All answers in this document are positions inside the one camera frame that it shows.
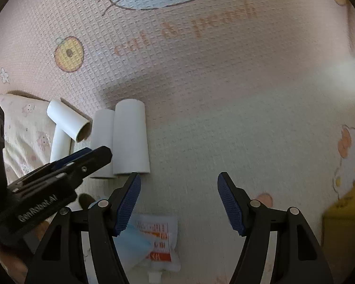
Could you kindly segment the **person's left hand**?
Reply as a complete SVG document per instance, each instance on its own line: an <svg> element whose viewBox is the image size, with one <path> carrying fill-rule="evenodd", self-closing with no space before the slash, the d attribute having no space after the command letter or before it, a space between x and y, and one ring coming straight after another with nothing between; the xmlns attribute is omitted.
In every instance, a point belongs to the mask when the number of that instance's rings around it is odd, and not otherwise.
<svg viewBox="0 0 355 284"><path fill-rule="evenodd" d="M31 237L36 237L37 244L40 243L49 225L50 223L48 221L43 221L29 233ZM0 264L14 283L25 283L28 267L15 254L11 254L10 252L0 248Z"/></svg>

